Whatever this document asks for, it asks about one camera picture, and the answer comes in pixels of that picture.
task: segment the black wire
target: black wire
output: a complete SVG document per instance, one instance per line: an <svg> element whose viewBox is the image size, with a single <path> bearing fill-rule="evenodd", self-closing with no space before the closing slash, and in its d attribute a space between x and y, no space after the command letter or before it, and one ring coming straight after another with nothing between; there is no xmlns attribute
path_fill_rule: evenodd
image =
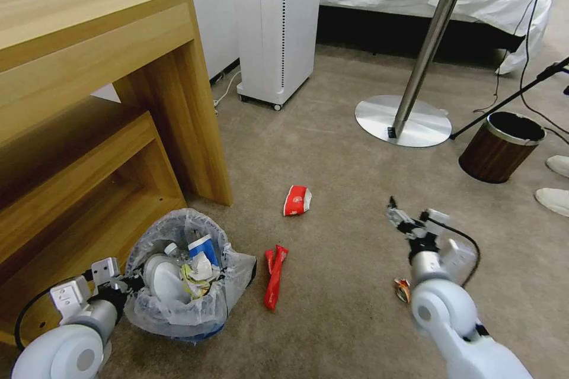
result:
<svg viewBox="0 0 569 379"><path fill-rule="evenodd" d="M544 129L550 131L550 132L553 133L554 135L557 135L557 137L558 137L559 139L561 139L563 142L565 142L567 145L569 145L569 140L565 139L559 132L553 130L553 129L550 128L550 127L544 127Z"/></svg>
<svg viewBox="0 0 569 379"><path fill-rule="evenodd" d="M448 225L443 224L442 222L436 221L435 219L428 218L427 220L431 221L435 225L443 227L444 229L448 229L448 231L454 232L455 234L458 234L461 237L464 237L466 240L470 241L472 243L472 245L474 246L474 249L476 250L476 261L474 262L474 266L472 267L470 273L468 274L468 276L466 277L466 279L462 283L462 287L466 287L466 285L468 284L468 282L470 281L470 279L472 278L472 276L474 275L474 273L478 269L478 265L480 265L480 259L482 258L482 255L480 253L480 247L478 247L478 243L472 237L470 237L469 235L465 234L462 231L459 231L458 229L455 229L453 227L449 227Z"/></svg>
<svg viewBox="0 0 569 379"><path fill-rule="evenodd" d="M528 64L529 64L529 29L532 25L532 20L533 20L533 14L535 13L535 7L538 4L538 0L534 0L533 2L533 9L532 9L532 13L529 16L529 24L528 24L528 30L526 32L526 40L525 40L525 47L526 47L526 63L523 66L523 70L522 70L522 75L520 76L520 90L522 90L523 88L523 77L526 73L526 69L528 68ZM522 102L523 104L526 106L527 109L529 109L531 112L539 115L540 117L542 117L544 120L548 121L549 123L553 124L553 126L555 126L556 128L558 128L559 130L569 134L569 131L562 128L561 126L559 126L557 123L555 123L553 120L549 119L547 116L545 116L544 114L540 113L538 110L535 110L534 108L530 107L528 105L528 103L526 102L525 98L523 97L523 94L521 94L520 96L522 98Z"/></svg>
<svg viewBox="0 0 569 379"><path fill-rule="evenodd" d="M85 271L82 275L87 279L87 281L91 281L93 279L92 278L92 272L90 269ZM75 277L66 278L64 280L58 281L57 283L52 284L51 286L45 288L44 290L39 292L37 295L35 295L32 299L30 299L30 301L22 308L22 310L20 311L20 313L18 315L18 318L16 319L16 324L14 325L14 339L16 341L16 346L18 347L18 349L20 351L25 350L24 342L22 342L22 337L21 337L21 332L20 332L20 329L22 326L22 321L24 320L25 314L32 307L32 305L38 301L38 299L40 299L46 293L49 293L49 291L52 289L52 287L57 286L58 284L61 284L63 282L72 280L74 278Z"/></svg>
<svg viewBox="0 0 569 379"><path fill-rule="evenodd" d="M514 29L514 36L516 35L516 31L517 29L520 27L523 19L526 17L526 13L528 12L528 9L530 7L530 5L532 4L532 2L530 1L528 3L528 5L526 6L525 10L523 11L522 17L521 19L518 21L516 28ZM508 55L508 50L506 50L504 52L504 56L502 56L502 60L500 61L500 65L498 65L498 72L496 73L496 89L494 90L494 101L487 107L485 108L478 108L476 110L472 110L473 113L485 113L487 109L492 108L494 106L494 104L496 102L498 102L498 88L500 87L500 68L502 67L502 62L505 61L506 56Z"/></svg>

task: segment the wall baseboard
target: wall baseboard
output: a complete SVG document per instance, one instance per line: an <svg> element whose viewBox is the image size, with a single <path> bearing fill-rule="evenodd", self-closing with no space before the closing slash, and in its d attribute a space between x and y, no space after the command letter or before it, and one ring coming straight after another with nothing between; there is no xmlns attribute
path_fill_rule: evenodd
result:
<svg viewBox="0 0 569 379"><path fill-rule="evenodd" d="M235 59L232 63L227 65L221 72L218 72L215 76L209 79L210 86L213 86L223 75L227 75L232 72L239 65L239 58Z"/></svg>

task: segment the wooden desk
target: wooden desk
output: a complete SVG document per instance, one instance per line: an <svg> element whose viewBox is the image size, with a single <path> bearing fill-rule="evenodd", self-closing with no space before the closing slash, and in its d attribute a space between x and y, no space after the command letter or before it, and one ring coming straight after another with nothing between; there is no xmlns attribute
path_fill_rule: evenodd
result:
<svg viewBox="0 0 569 379"><path fill-rule="evenodd" d="M232 204L192 0L0 0L0 146L108 83L184 193Z"/></svg>
<svg viewBox="0 0 569 379"><path fill-rule="evenodd" d="M0 341L188 191L232 202L192 0L0 0ZM59 320L43 297L22 336Z"/></svg>

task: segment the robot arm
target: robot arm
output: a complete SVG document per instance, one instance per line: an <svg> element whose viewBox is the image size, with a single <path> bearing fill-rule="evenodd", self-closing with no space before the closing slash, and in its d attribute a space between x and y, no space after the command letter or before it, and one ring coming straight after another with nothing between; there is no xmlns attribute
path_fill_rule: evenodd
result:
<svg viewBox="0 0 569 379"><path fill-rule="evenodd" d="M446 253L439 254L436 239L449 217L429 209L419 220L411 219L393 198L387 216L411 248L413 319L437 345L449 379L531 379L514 353L489 336L468 292L452 281L472 253L450 240Z"/></svg>
<svg viewBox="0 0 569 379"><path fill-rule="evenodd" d="M35 339L17 359L12 379L93 379L111 353L109 337L127 296L144 286L142 277L121 277L115 258L92 265L95 294L85 277L50 290L62 315L60 327Z"/></svg>

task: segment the black tripod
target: black tripod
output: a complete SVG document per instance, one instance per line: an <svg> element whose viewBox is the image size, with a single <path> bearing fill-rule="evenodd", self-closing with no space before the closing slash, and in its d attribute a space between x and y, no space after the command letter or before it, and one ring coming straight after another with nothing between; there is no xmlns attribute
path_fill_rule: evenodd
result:
<svg viewBox="0 0 569 379"><path fill-rule="evenodd" d="M492 108L491 110L489 110L488 112L484 113L483 115L481 115L480 117L476 118L475 120L471 121L470 123L468 123L465 127L463 127L462 129L460 129L457 132L454 132L453 134L450 135L451 139L456 139L457 136L459 136L461 133L463 133L464 131L470 129L472 126L474 126L476 123L479 123L480 121L482 121L483 119L485 119L486 117L488 117L490 114L492 114L494 111L499 110L501 107L503 107L504 105L512 102L514 99L516 99L518 96L521 96L524 92L527 92L528 90L530 90L532 87L534 87L535 85L537 85L538 83L548 79L549 77L551 77L553 74L557 74L558 72L564 72L569 74L569 70L566 69L565 67L569 65L569 56L566 57L564 60L562 60L561 62L556 62L553 65L548 66L546 69L544 69L540 74L538 74L538 76L535 78L534 81L532 81L531 83L527 84L526 86L524 86L523 88L521 88L520 90L518 90L516 93L514 93L512 96L510 96L507 99L504 99L501 103L499 103L498 105L496 105L494 108ZM566 95L569 95L569 86L567 86L567 88L563 91L563 93L565 93Z"/></svg>

